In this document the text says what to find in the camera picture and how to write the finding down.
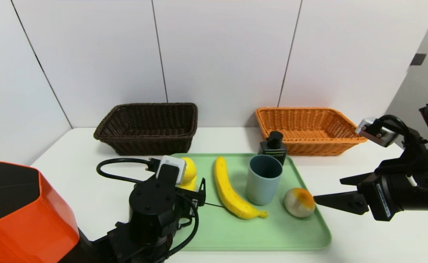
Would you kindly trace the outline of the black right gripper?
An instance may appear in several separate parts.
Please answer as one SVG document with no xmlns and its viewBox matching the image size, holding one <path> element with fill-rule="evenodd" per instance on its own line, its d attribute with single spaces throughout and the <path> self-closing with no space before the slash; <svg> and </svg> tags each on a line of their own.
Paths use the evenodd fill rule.
<svg viewBox="0 0 428 263">
<path fill-rule="evenodd" d="M 428 211 L 428 172 L 405 174 L 374 172 L 341 178 L 342 185 L 357 186 L 357 191 L 313 196 L 318 205 L 363 215 L 369 211 L 379 221 L 390 221 L 401 211 Z"/>
</svg>

